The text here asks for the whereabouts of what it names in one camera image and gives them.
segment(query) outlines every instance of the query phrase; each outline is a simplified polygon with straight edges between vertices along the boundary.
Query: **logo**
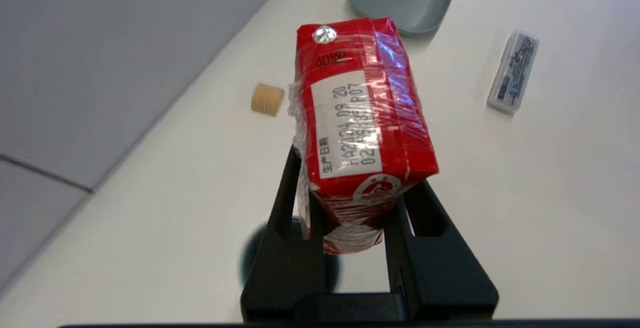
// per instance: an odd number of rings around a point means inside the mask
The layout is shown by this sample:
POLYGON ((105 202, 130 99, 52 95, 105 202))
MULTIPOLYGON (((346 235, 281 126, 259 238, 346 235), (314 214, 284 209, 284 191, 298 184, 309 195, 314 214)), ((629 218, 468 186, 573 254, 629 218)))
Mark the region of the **logo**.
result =
POLYGON ((378 173, 366 178, 353 193, 354 201, 375 201, 388 199, 400 191, 402 183, 392 175, 378 173))

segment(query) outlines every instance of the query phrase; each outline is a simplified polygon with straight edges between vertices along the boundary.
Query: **plastic case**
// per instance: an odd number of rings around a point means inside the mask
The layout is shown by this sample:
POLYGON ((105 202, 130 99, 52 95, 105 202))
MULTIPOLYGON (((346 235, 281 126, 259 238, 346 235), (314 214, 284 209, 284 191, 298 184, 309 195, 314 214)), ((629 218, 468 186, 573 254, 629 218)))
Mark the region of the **plastic case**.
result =
POLYGON ((539 43, 537 37, 523 30, 512 33, 486 100, 489 107, 508 114, 520 108, 539 43))

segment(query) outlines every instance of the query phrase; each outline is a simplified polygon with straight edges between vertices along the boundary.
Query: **white table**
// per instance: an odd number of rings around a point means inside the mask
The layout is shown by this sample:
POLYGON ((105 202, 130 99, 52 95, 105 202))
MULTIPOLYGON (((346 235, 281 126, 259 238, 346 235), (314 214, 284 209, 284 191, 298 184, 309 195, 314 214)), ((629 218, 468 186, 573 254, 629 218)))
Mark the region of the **white table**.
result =
MULTIPOLYGON (((407 39, 441 173, 430 182, 500 292, 496 318, 640 314, 640 0, 453 0, 407 39), (513 118, 486 107, 509 33, 540 48, 513 118)), ((293 79, 295 31, 346 0, 269 0, 0 303, 2 328, 240 321, 240 253, 294 120, 249 110, 293 79)), ((384 248, 340 290, 386 290, 384 248)))

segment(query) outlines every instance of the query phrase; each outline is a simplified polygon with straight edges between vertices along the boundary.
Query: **cork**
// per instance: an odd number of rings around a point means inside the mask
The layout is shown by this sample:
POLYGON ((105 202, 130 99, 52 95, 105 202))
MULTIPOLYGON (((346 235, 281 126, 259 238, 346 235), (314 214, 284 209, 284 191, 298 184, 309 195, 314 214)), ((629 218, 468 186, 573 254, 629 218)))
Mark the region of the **cork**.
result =
POLYGON ((251 110, 275 116, 282 102, 284 91, 274 85, 258 83, 251 96, 251 110))

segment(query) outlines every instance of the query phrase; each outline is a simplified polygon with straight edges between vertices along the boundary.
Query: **plastic wrap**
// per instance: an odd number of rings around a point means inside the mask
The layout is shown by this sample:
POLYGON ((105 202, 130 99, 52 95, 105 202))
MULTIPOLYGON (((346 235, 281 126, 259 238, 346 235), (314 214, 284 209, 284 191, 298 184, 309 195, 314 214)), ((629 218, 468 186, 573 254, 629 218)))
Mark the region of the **plastic wrap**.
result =
POLYGON ((403 192, 438 172, 434 149, 391 19, 297 33, 289 95, 303 162, 300 216, 308 228, 309 187, 327 218, 325 252, 356 253, 380 242, 384 213, 403 192))

